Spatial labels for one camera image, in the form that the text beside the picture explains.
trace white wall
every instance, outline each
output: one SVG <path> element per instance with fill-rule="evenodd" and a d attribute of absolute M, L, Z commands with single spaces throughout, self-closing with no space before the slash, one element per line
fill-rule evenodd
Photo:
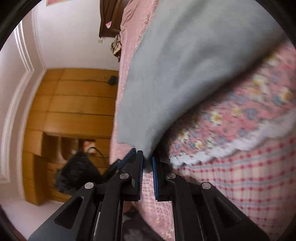
<path fill-rule="evenodd" d="M 23 197 L 22 142 L 35 92 L 45 74 L 31 11 L 0 51 L 0 200 Z"/>
<path fill-rule="evenodd" d="M 119 70 L 110 46 L 113 38 L 98 43 L 100 0 L 72 0 L 36 6 L 37 33 L 44 62 L 51 68 Z"/>
<path fill-rule="evenodd" d="M 34 16 L 33 10 L 24 17 L 0 51 L 0 203 L 26 238 L 62 205 L 48 202 L 37 207 L 23 199 L 22 142 L 30 106 L 46 71 Z"/>
<path fill-rule="evenodd" d="M 9 130 L 7 125 L 5 126 L 5 119 L 11 119 L 8 116 L 8 113 L 12 113 L 11 102 L 14 101 L 15 91 L 25 74 L 26 69 L 19 54 L 15 36 L 12 34 L 0 51 L 0 136 L 2 137 L 0 139 L 0 183 L 2 183 L 0 184 L 0 198 L 8 195 L 18 196 L 16 163 L 15 161 L 9 162 L 6 156 L 5 141 L 8 141 Z"/>

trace black bag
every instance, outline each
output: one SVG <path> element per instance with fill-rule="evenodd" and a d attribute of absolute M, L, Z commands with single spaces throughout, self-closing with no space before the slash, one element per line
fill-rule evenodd
<path fill-rule="evenodd" d="M 55 187 L 59 192 L 73 195 L 88 182 L 102 183 L 102 176 L 86 154 L 79 150 L 57 171 Z"/>

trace wooden cabinet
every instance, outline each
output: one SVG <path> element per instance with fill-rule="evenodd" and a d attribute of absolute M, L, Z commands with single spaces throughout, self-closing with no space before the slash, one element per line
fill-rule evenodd
<path fill-rule="evenodd" d="M 115 37 L 120 32 L 120 24 L 122 20 L 123 10 L 127 6 L 129 0 L 101 0 L 101 26 L 99 37 Z"/>
<path fill-rule="evenodd" d="M 22 174 L 28 202 L 41 205 L 47 199 L 68 200 L 69 195 L 55 189 L 55 176 L 81 148 L 79 143 L 83 140 L 96 143 L 104 158 L 97 154 L 89 159 L 101 174 L 106 171 L 117 94 L 117 86 L 107 82 L 113 75 L 118 77 L 118 71 L 47 71 L 32 103 L 24 134 Z"/>

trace lace trim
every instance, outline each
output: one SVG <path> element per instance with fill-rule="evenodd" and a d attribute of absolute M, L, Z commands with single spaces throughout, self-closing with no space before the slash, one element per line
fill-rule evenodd
<path fill-rule="evenodd" d="M 288 134 L 296 122 L 296 109 L 290 110 L 286 115 L 279 116 L 274 120 L 260 123 L 258 129 L 249 133 L 246 137 L 236 139 L 223 146 L 216 146 L 208 151 L 201 151 L 196 154 L 183 154 L 170 157 L 170 162 L 177 167 L 183 163 L 192 165 L 198 162 L 207 162 L 213 158 L 222 158 L 232 155 L 235 151 L 248 151 L 261 144 L 266 138 L 283 137 Z"/>

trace wall molding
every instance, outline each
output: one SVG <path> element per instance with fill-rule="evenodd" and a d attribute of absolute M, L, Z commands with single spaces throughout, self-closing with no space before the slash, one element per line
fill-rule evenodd
<path fill-rule="evenodd" d="M 12 96 L 3 127 L 2 142 L 1 142 L 1 163 L 0 163 L 0 183 L 10 183 L 10 169 L 9 169 L 9 153 L 10 153 L 10 141 L 12 135 L 13 124 L 15 121 L 15 116 L 17 109 L 19 107 L 20 101 L 30 81 L 33 73 L 34 67 L 32 65 L 30 56 L 28 54 L 27 46 L 25 43 L 22 21 L 14 29 L 15 41 L 19 54 L 21 56 L 22 62 L 26 69 L 24 75 L 22 76 L 17 88 Z"/>
<path fill-rule="evenodd" d="M 24 192 L 24 186 L 22 182 L 22 149 L 23 149 L 23 142 L 24 142 L 24 135 L 25 135 L 25 130 L 27 126 L 27 120 L 29 116 L 29 112 L 31 109 L 31 105 L 33 103 L 34 97 L 36 95 L 36 92 L 38 90 L 38 87 L 46 73 L 46 66 L 45 62 L 43 59 L 43 55 L 41 52 L 40 44 L 39 44 L 39 38 L 38 38 L 38 30 L 37 30 L 37 18 L 36 18 L 36 11 L 35 8 L 32 9 L 31 11 L 31 20 L 32 20 L 32 29 L 33 29 L 33 35 L 34 35 L 34 40 L 35 44 L 37 46 L 36 51 L 39 56 L 39 60 L 41 63 L 41 71 L 38 77 L 35 80 L 34 86 L 30 92 L 29 98 L 27 100 L 22 118 L 21 118 L 21 125 L 19 129 L 19 134 L 18 134 L 18 140 L 17 140 L 17 156 L 16 156 L 16 168 L 17 168 L 17 188 L 20 194 L 20 197 L 22 199 L 25 199 L 25 192 Z"/>

